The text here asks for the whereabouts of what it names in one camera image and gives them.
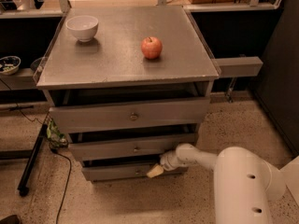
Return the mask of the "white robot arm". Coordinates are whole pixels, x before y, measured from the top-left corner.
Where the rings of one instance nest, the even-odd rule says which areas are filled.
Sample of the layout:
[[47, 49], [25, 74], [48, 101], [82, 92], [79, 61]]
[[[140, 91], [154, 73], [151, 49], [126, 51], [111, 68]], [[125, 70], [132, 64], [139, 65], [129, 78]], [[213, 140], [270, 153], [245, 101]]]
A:
[[243, 147], [213, 154], [182, 143], [162, 154], [147, 177], [201, 165], [213, 172], [216, 224], [273, 224], [271, 201], [286, 191], [299, 201], [298, 163], [299, 157], [278, 169]]

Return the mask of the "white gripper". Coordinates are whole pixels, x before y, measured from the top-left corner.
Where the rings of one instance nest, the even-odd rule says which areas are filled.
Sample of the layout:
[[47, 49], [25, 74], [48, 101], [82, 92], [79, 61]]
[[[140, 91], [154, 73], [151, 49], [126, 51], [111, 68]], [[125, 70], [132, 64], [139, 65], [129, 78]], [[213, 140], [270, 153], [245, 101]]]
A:
[[178, 158], [175, 150], [167, 151], [160, 156], [160, 164], [155, 164], [148, 172], [147, 177], [153, 178], [161, 175], [164, 170], [167, 172], [177, 168], [185, 168], [186, 164]]

